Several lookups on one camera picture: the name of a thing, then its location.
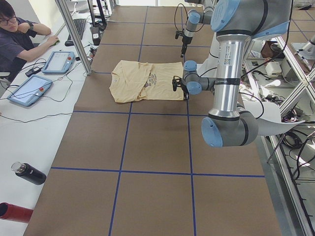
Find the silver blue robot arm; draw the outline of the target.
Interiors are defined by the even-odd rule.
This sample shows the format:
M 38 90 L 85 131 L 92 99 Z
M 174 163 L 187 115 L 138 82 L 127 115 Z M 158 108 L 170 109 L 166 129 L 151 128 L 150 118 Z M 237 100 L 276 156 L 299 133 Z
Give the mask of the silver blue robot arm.
M 210 25 L 214 11 L 213 0 L 186 0 L 187 3 L 200 4 L 203 6 L 203 11 L 190 10 L 187 13 L 186 27 L 176 31 L 175 38 L 182 37 L 181 57 L 186 54 L 187 47 L 191 43 L 194 33 L 197 32 L 197 25 Z
M 184 64 L 180 86 L 188 94 L 214 92 L 214 102 L 202 120 L 204 141 L 212 147 L 244 146 L 258 135 L 256 118 L 238 103 L 245 45 L 255 39 L 270 39 L 288 31 L 291 0 L 202 0 L 203 12 L 192 10 L 183 30 L 183 50 L 198 24 L 209 24 L 219 44 L 214 78 L 198 75 L 197 65 Z

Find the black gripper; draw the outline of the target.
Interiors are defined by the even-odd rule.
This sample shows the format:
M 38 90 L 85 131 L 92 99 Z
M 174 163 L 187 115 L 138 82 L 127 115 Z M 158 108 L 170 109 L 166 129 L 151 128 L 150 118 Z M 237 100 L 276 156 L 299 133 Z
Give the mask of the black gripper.
M 182 58 L 185 56 L 187 46 L 191 43 L 191 41 L 192 41 L 192 37 L 187 37 L 185 35 L 182 37 L 182 43 L 183 43 L 183 47 L 181 49 L 181 57 Z
M 189 91 L 187 89 L 187 86 L 183 82 L 181 82 L 181 88 L 184 93 L 184 100 L 189 100 Z

